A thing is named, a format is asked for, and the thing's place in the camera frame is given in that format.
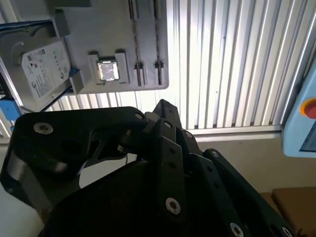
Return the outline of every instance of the light blue control panel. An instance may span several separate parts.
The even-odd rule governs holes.
[[[310,68],[283,130],[283,152],[289,157],[316,158],[316,119],[309,118],[302,112],[310,101],[313,103],[312,107],[316,106],[313,99],[316,99],[316,60]]]

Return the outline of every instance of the blue bracket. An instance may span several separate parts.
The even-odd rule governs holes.
[[[22,114],[14,100],[0,100],[0,108],[9,121],[16,121]]]

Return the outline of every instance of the mounting hole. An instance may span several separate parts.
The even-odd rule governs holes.
[[[173,169],[176,169],[176,168],[177,168],[176,164],[173,163],[173,162],[169,162],[169,166],[170,166],[171,168],[173,168]]]
[[[82,145],[74,140],[66,140],[61,144],[61,149],[69,155],[80,155]]]
[[[166,125],[167,127],[171,128],[171,124],[169,124],[168,122],[164,122],[164,125]]]
[[[220,189],[220,186],[218,183],[214,183],[214,186],[217,188],[217,189]]]
[[[143,119],[143,116],[138,113],[135,114],[135,117],[137,117],[138,119]]]

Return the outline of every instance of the screw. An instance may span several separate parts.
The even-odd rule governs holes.
[[[231,225],[231,230],[232,230],[234,236],[243,237],[243,232],[242,232],[242,229],[239,227],[239,225],[237,225],[233,222],[230,225]]]
[[[287,228],[282,227],[282,229],[283,229],[284,233],[286,234],[286,236],[288,236],[288,237],[292,237],[291,232],[290,232]]]
[[[171,124],[169,124],[168,122],[164,122],[164,125],[166,125],[167,127],[171,127]]]
[[[217,152],[212,151],[212,155],[213,155],[214,157],[218,158],[218,154],[217,154]]]
[[[135,116],[138,118],[138,119],[143,119],[143,116],[142,115],[140,115],[140,114],[135,114]]]
[[[181,207],[178,201],[172,197],[168,197],[165,202],[166,208],[169,212],[174,215],[179,215],[181,212]]]
[[[54,131],[53,127],[46,122],[38,122],[34,124],[33,129],[35,132],[43,135],[48,135]]]
[[[192,138],[192,137],[193,137],[192,134],[189,133],[189,132],[186,132],[186,136],[187,136],[188,138]]]

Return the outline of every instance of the hard drive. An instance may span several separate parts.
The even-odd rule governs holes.
[[[20,112],[41,111],[64,93],[71,86],[70,68],[52,24],[0,32],[2,86]]]

